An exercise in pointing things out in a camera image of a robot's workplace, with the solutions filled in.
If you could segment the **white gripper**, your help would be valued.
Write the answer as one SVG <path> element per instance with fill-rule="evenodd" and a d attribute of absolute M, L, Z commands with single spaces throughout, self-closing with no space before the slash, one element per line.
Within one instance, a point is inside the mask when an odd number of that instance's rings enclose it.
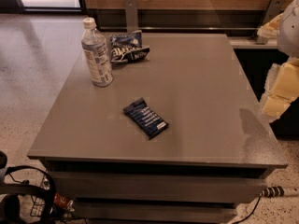
<path fill-rule="evenodd" d="M 299 57 L 299 0 L 293 0 L 283 14 L 262 25 L 257 35 L 277 38 L 279 51 L 289 57 Z M 280 119 L 298 97 L 299 59 L 288 60 L 282 65 L 273 63 L 260 100 L 261 116 L 269 122 Z"/>

